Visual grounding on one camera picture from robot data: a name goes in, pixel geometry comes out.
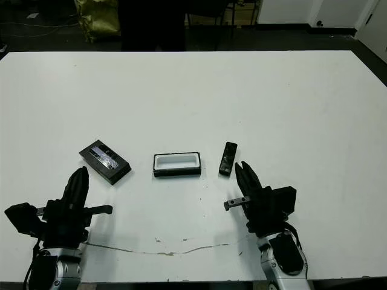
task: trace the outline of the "black box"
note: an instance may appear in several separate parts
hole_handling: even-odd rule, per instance
[[[79,154],[111,185],[131,171],[129,163],[100,140],[84,148]]]

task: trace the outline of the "chair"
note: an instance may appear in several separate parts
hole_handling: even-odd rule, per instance
[[[220,18],[219,27],[222,27],[224,14],[226,9],[228,8],[230,0],[188,0],[186,4],[186,13],[188,26],[191,26],[190,15],[199,15],[205,17],[215,18],[216,25],[218,18]],[[234,27],[234,19],[235,19],[235,4],[236,0],[232,0],[233,8],[232,8],[232,28]],[[214,50],[218,48],[219,39],[216,40]]]

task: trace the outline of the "door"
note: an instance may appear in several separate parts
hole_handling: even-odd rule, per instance
[[[356,36],[387,63],[387,0],[379,1],[371,18]]]

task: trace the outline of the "dark floor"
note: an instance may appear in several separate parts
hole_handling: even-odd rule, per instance
[[[38,11],[34,5],[17,8],[0,5],[0,33],[8,44],[8,51],[120,51],[118,38],[87,43],[71,7],[57,15],[56,19],[43,14],[36,19],[26,19],[30,13]],[[35,27],[9,22],[74,26]],[[305,30],[257,30],[252,27],[234,28],[233,31],[228,27],[193,27],[186,30],[188,51],[213,51],[217,40],[219,51],[352,50],[387,86],[387,64],[349,35],[310,34]]]

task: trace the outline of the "yellow bag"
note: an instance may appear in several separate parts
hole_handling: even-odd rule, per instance
[[[75,0],[87,42],[120,36],[118,0]]]

